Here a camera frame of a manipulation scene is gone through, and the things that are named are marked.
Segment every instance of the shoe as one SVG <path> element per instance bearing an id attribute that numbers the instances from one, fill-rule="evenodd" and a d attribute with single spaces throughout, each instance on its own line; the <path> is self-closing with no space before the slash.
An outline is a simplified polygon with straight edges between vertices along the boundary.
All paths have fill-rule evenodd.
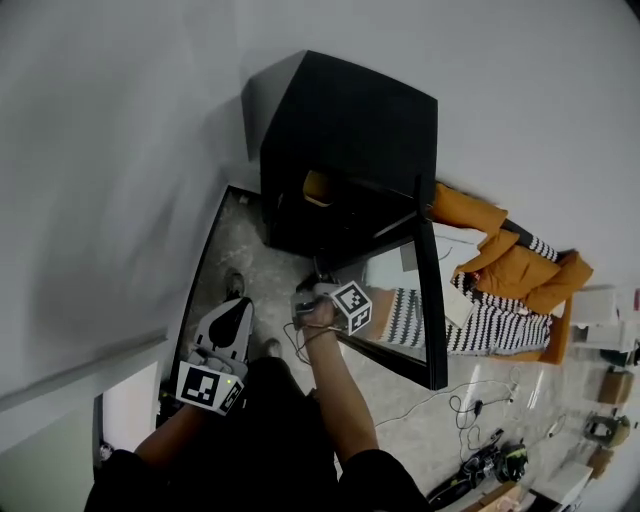
<path id="1" fill-rule="evenodd" d="M 244 277 L 235 268 L 229 267 L 224 274 L 224 285 L 227 290 L 226 300 L 244 297 Z"/>
<path id="2" fill-rule="evenodd" d="M 282 343 L 275 338 L 269 338 L 261 347 L 261 357 L 277 357 L 282 359 Z"/>

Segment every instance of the black pants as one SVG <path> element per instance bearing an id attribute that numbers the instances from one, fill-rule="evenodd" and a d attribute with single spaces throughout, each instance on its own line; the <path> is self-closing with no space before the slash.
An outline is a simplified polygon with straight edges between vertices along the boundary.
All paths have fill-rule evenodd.
<path id="1" fill-rule="evenodd" d="M 334 451 L 320 408 L 302 393 L 282 359 L 249 365 L 245 392 L 232 413 L 212 417 L 174 471 L 172 486 L 183 496 L 215 491 L 216 510 L 241 505 L 247 493 L 279 500 L 282 509 L 332 508 Z M 201 503 L 201 496 L 194 501 Z"/>

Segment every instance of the person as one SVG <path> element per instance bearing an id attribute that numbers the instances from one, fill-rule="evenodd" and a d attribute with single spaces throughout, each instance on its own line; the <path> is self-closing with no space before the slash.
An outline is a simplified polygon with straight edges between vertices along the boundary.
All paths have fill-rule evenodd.
<path id="1" fill-rule="evenodd" d="M 380 450 L 336 336 L 319 327 L 333 319 L 329 299 L 302 319 L 314 392 L 302 393 L 282 346 L 269 340 L 249 363 L 245 407 L 222 417 L 184 405 L 135 453 L 113 453 L 85 510 L 429 510 L 404 467 Z"/>

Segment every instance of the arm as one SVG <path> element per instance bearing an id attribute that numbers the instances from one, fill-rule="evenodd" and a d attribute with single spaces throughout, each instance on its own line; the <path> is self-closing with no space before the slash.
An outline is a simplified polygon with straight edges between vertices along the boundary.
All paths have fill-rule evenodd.
<path id="1" fill-rule="evenodd" d="M 331 325 L 333 312 L 331 301 L 322 301 L 303 322 Z M 321 333 L 319 328 L 304 328 L 322 419 L 344 466 L 354 455 L 378 449 L 378 439 L 371 413 L 342 358 L 335 334 Z"/>
<path id="2" fill-rule="evenodd" d="M 138 448 L 138 455 L 149 467 L 169 469 L 172 462 L 209 422 L 211 413 L 185 404 L 172 418 L 147 437 Z"/>

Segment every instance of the black cable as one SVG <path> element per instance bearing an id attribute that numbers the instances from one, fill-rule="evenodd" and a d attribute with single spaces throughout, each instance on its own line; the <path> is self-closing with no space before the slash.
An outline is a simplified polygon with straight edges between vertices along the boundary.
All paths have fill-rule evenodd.
<path id="1" fill-rule="evenodd" d="M 449 247 L 449 252 L 447 254 L 445 254 L 442 258 L 438 258 L 438 261 L 442 261 L 447 256 L 449 256 L 449 254 L 451 254 L 451 251 L 453 251 L 453 246 Z"/>
<path id="2" fill-rule="evenodd" d="M 289 322 L 288 324 L 284 324 L 282 326 L 282 330 L 284 331 L 285 335 L 287 336 L 287 338 L 289 338 L 289 341 L 291 342 L 291 344 L 293 345 L 293 349 L 295 350 L 295 354 L 296 357 L 298 358 L 298 360 L 301 363 L 304 363 L 306 365 L 311 366 L 311 362 L 309 361 L 308 358 L 304 357 L 303 354 L 301 353 L 302 349 L 305 348 L 307 346 L 307 343 L 309 343 L 310 341 L 316 339 L 318 336 L 322 336 L 323 334 L 326 334 L 328 332 L 332 332 L 334 331 L 334 329 L 330 326 L 307 326 L 307 327 L 315 327 L 318 329 L 322 329 L 320 332 L 315 333 L 313 336 L 310 336 L 309 338 L 307 338 L 304 343 L 302 345 L 299 344 L 298 342 L 298 336 L 300 336 L 300 332 L 301 331 L 296 331 L 296 340 L 293 341 L 293 338 L 291 336 L 289 336 L 289 333 L 287 332 L 287 327 L 289 327 L 290 325 L 294 325 L 293 322 Z"/>
<path id="3" fill-rule="evenodd" d="M 414 404 L 413 407 L 411 407 L 411 409 L 409 409 L 404 414 L 401 414 L 400 416 L 394 416 L 392 418 L 388 418 L 388 419 L 386 419 L 384 421 L 381 421 L 380 423 L 377 423 L 375 427 L 378 428 L 378 427 L 384 425 L 385 423 L 391 423 L 393 421 L 400 421 L 400 420 L 403 420 L 405 418 L 408 418 L 409 415 L 413 411 L 415 411 L 418 407 L 428 403 L 429 401 L 431 401 L 435 397 L 441 396 L 441 395 L 451 395 L 451 394 L 453 394 L 454 391 L 456 391 L 456 390 L 458 390 L 458 389 L 460 389 L 460 388 L 462 388 L 464 386 L 475 386 L 476 384 L 502 384 L 503 386 L 505 386 L 507 388 L 507 390 L 510 390 L 509 385 L 506 382 L 502 382 L 500 380 L 495 380 L 495 379 L 484 379 L 484 380 L 476 380 L 476 381 L 473 381 L 473 382 L 465 382 L 463 384 L 457 385 L 455 388 L 450 389 L 448 391 L 438 391 L 437 393 L 433 393 L 432 395 L 428 396 L 424 400 L 421 400 L 420 402 Z"/>
<path id="4" fill-rule="evenodd" d="M 455 407 L 453 405 L 453 400 L 454 399 L 458 399 L 458 406 Z M 463 449 L 464 449 L 464 444 L 462 442 L 462 433 L 466 431 L 466 435 L 467 435 L 467 450 L 468 451 L 476 451 L 482 448 L 482 444 L 480 443 L 480 426 L 476 425 L 476 421 L 478 421 L 478 417 L 480 416 L 480 414 L 482 413 L 482 409 L 487 406 L 487 405 L 492 405 L 492 404 L 497 404 L 500 402 L 508 402 L 510 400 L 510 398 L 500 398 L 498 400 L 492 400 L 491 402 L 483 402 L 482 400 L 476 400 L 474 402 L 473 407 L 470 407 L 469 409 L 462 409 L 462 399 L 458 396 L 458 395 L 451 395 L 451 397 L 449 398 L 449 407 L 451 408 L 451 410 L 453 412 L 456 413 L 456 428 L 458 429 L 458 440 L 460 441 L 460 452 L 459 452 L 459 456 L 460 456 L 460 463 L 464 464 L 464 459 L 462 457 L 462 453 L 463 453 Z M 469 413 L 473 413 L 474 418 L 473 421 L 471 423 L 468 423 L 468 417 L 469 417 Z M 462 424 L 460 424 L 459 421 L 459 416 L 464 414 L 464 420 L 462 421 Z M 475 448 L 471 447 L 471 432 L 476 431 L 476 442 L 477 442 L 477 446 Z"/>

